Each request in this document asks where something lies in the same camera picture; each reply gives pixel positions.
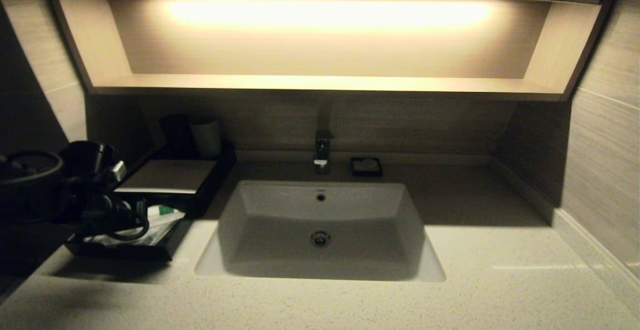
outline drain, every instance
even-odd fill
[[[324,248],[325,246],[329,245],[330,241],[331,236],[325,231],[316,231],[311,234],[311,245],[315,246],[316,248]]]

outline open shelf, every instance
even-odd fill
[[[601,5],[535,0],[59,0],[89,91],[424,92],[566,100]]]

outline white undermount sink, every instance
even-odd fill
[[[243,180],[196,266],[203,276],[444,282],[403,184]]]

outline chrome faucet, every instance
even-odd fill
[[[329,141],[334,136],[329,130],[315,132],[315,152],[313,153],[313,166],[315,173],[325,175],[329,173]]]

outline white speckled countertop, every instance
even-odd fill
[[[407,185],[446,282],[201,277],[240,179],[354,181],[307,163],[239,163],[169,264],[60,248],[0,307],[0,329],[638,329],[576,253],[483,166],[385,166]]]

